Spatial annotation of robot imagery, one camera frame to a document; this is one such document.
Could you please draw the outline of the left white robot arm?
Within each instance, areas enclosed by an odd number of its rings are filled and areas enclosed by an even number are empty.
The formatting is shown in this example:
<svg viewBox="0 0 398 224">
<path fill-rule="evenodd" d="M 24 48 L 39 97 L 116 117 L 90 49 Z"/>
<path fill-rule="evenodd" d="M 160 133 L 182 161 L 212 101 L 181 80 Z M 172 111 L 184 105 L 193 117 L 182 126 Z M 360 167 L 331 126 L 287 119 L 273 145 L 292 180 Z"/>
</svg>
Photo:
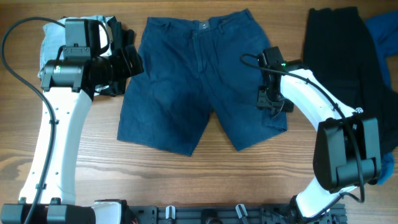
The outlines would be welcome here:
<svg viewBox="0 0 398 224">
<path fill-rule="evenodd" d="M 3 223 L 137 223 L 125 200 L 75 203 L 75 169 L 81 132 L 97 86 L 143 72 L 135 46 L 108 54 L 105 25 L 92 19 L 67 19 L 65 44 L 40 71 L 35 93 L 43 102 L 42 121 L 30 173 L 17 203 L 1 210 Z"/>
</svg>

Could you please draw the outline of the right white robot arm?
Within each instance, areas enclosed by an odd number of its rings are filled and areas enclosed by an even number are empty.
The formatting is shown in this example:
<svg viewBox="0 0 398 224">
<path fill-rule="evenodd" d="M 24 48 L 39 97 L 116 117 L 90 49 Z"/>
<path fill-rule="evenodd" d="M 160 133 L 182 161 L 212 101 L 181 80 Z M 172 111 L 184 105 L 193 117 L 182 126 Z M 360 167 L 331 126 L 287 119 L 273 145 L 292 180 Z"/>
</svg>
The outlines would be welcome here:
<svg viewBox="0 0 398 224">
<path fill-rule="evenodd" d="M 263 79 L 257 107 L 275 118 L 296 106 L 317 132 L 315 177 L 291 199 L 289 221 L 317 221 L 345 196 L 364 202 L 364 186 L 376 184 L 382 169 L 377 119 L 342 103 L 300 60 L 285 61 L 278 47 L 255 58 Z M 354 189 L 359 189 L 359 197 L 352 195 Z"/>
</svg>

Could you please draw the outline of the navy blue shorts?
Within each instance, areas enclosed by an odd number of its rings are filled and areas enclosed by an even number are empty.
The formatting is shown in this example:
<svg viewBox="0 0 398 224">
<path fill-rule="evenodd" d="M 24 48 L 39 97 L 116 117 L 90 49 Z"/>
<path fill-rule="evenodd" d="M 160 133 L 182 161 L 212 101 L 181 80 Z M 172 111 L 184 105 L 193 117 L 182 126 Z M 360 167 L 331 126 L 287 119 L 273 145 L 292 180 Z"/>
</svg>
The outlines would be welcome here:
<svg viewBox="0 0 398 224">
<path fill-rule="evenodd" d="M 269 46 L 248 10 L 205 21 L 149 17 L 139 47 L 144 71 L 127 86 L 117 139 L 191 156 L 212 113 L 237 151 L 285 132 L 285 113 L 256 106 L 256 60 L 240 60 Z"/>
</svg>

